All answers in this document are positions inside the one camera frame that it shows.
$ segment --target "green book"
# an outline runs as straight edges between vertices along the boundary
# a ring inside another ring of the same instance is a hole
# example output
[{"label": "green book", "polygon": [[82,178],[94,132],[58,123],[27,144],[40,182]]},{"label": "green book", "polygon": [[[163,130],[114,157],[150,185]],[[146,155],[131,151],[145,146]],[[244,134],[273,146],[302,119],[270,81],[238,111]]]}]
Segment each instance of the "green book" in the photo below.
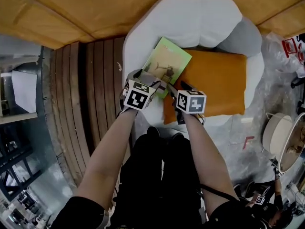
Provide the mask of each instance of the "green book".
[{"label": "green book", "polygon": [[157,91],[159,97],[166,97],[166,84],[177,81],[191,58],[191,55],[170,40],[165,37],[160,39],[143,67],[143,71],[162,81]]}]

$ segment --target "orange pillow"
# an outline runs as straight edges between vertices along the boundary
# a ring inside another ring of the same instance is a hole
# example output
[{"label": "orange pillow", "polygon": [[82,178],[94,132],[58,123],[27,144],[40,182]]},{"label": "orange pillow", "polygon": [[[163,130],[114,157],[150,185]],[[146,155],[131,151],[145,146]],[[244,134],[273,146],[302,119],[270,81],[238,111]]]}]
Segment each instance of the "orange pillow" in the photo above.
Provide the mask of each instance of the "orange pillow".
[{"label": "orange pillow", "polygon": [[[240,54],[185,50],[192,59],[175,83],[185,81],[206,94],[204,116],[244,114],[246,60]],[[177,121],[169,94],[164,99],[164,124]]]}]

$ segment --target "wooden floor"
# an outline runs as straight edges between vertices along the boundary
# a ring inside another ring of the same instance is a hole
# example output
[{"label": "wooden floor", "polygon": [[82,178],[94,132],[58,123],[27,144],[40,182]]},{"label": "wooden floor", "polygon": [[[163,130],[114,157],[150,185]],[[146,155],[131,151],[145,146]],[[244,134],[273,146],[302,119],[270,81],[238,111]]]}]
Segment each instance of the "wooden floor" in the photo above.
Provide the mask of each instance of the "wooden floor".
[{"label": "wooden floor", "polygon": [[58,139],[79,185],[90,155],[120,111],[124,37],[73,43],[51,55],[51,95]]}]

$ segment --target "white box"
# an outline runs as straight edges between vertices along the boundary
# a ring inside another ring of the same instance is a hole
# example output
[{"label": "white box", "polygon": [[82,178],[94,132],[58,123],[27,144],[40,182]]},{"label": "white box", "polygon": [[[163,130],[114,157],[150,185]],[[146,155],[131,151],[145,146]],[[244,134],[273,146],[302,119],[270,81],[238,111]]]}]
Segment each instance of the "white box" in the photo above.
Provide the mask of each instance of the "white box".
[{"label": "white box", "polygon": [[203,114],[206,95],[202,91],[179,90],[176,107],[186,114]]},{"label": "white box", "polygon": [[143,110],[152,101],[156,89],[142,83],[129,80],[125,87],[124,105],[133,109]]}]

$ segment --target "black pants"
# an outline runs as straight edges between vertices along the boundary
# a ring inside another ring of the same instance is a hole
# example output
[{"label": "black pants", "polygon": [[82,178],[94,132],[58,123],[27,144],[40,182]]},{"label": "black pants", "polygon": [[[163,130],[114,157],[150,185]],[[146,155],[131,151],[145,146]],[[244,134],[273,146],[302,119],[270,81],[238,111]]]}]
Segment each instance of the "black pants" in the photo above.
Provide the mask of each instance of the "black pants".
[{"label": "black pants", "polygon": [[196,192],[199,178],[190,142],[182,135],[169,142],[142,135],[122,167],[120,179],[112,228],[191,228],[201,224],[201,201]]}]

